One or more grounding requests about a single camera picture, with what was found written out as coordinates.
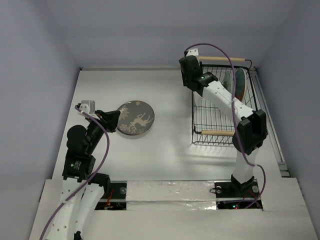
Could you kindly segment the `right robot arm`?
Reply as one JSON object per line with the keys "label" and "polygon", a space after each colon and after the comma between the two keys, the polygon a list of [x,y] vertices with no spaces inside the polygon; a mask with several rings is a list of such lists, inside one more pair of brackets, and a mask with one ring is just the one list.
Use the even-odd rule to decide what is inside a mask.
{"label": "right robot arm", "polygon": [[254,168],[259,148],[268,135],[266,113],[254,110],[236,98],[237,89],[246,88],[246,73],[242,68],[225,75],[233,82],[233,90],[227,90],[211,72],[204,72],[194,55],[179,60],[182,82],[185,87],[206,101],[213,103],[233,121],[232,144],[236,148],[235,169],[230,181],[217,182],[214,192],[217,198],[245,198],[255,186]]}

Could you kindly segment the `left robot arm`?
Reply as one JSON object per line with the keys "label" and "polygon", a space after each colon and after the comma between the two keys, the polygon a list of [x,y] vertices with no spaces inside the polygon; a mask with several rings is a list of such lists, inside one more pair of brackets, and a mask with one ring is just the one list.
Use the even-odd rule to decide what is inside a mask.
{"label": "left robot arm", "polygon": [[121,113],[96,110],[90,114],[80,108],[80,104],[75,106],[89,125],[74,125],[67,131],[60,200],[42,230],[41,240],[81,240],[99,200],[113,194],[109,175],[99,173],[103,163],[94,167],[93,152],[102,136],[116,131]]}

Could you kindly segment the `dark reindeer plate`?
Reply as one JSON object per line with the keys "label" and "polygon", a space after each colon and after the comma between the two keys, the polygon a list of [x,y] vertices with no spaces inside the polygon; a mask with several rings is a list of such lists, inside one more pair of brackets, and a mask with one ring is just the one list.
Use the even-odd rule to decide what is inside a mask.
{"label": "dark reindeer plate", "polygon": [[128,136],[137,136],[147,132],[155,120],[153,108],[141,100],[128,101],[117,110],[120,111],[117,129]]}

